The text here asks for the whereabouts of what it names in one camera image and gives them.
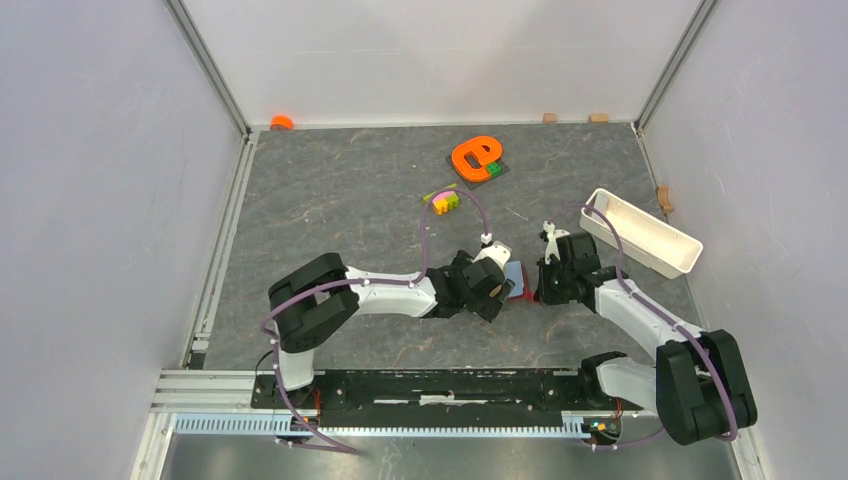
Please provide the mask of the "red leather card holder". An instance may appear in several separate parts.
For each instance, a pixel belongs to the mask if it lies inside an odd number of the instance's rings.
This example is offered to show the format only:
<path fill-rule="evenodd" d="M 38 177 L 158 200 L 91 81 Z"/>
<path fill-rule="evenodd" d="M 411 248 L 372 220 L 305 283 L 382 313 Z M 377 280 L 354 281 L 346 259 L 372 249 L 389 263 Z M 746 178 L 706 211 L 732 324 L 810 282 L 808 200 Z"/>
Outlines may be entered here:
<path fill-rule="evenodd" d="M 508 294 L 508 300 L 528 300 L 533 301 L 533 292 L 527 278 L 527 272 L 524 265 L 513 260 L 505 265 L 505 279 L 513 283 L 513 288 Z"/>

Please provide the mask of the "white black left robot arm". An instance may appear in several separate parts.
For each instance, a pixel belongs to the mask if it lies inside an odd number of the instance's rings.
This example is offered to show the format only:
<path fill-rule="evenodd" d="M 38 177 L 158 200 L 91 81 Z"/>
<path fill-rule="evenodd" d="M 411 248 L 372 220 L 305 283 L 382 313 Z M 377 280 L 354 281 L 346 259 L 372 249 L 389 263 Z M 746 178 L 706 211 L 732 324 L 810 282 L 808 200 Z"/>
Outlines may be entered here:
<path fill-rule="evenodd" d="M 306 405 L 314 394 L 315 350 L 354 317 L 469 312 L 493 321 L 514 286 L 505 274 L 510 257 L 506 245 L 494 242 L 475 256 L 458 251 L 447 266 L 386 274 L 348 266 L 334 252 L 320 255 L 268 290 L 268 332 L 280 347 L 276 394 L 290 407 Z"/>

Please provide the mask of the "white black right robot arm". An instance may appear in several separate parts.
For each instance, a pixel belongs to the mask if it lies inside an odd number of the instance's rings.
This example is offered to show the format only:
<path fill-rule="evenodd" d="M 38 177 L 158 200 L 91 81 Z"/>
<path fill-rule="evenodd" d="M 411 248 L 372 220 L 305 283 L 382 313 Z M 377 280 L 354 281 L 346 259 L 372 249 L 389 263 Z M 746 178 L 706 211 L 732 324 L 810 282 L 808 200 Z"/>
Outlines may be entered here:
<path fill-rule="evenodd" d="M 577 392 L 591 408 L 614 398 L 658 415 L 680 445 L 724 437 L 758 421 L 758 408 L 736 339 L 706 331 L 648 297 L 625 272 L 604 267 L 594 238 L 544 225 L 535 301 L 579 303 L 627 333 L 651 357 L 641 364 L 612 351 L 582 360 Z"/>

